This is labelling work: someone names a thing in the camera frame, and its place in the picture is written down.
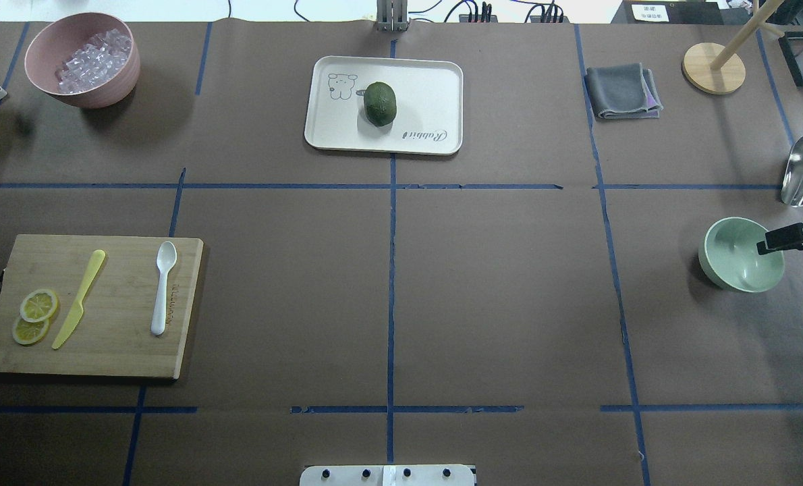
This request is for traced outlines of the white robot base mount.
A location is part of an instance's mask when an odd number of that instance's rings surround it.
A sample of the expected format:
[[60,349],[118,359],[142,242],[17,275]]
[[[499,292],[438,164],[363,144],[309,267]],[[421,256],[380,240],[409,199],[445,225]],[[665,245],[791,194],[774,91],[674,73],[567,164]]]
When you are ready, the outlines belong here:
[[300,485],[476,485],[465,464],[359,464],[309,466]]

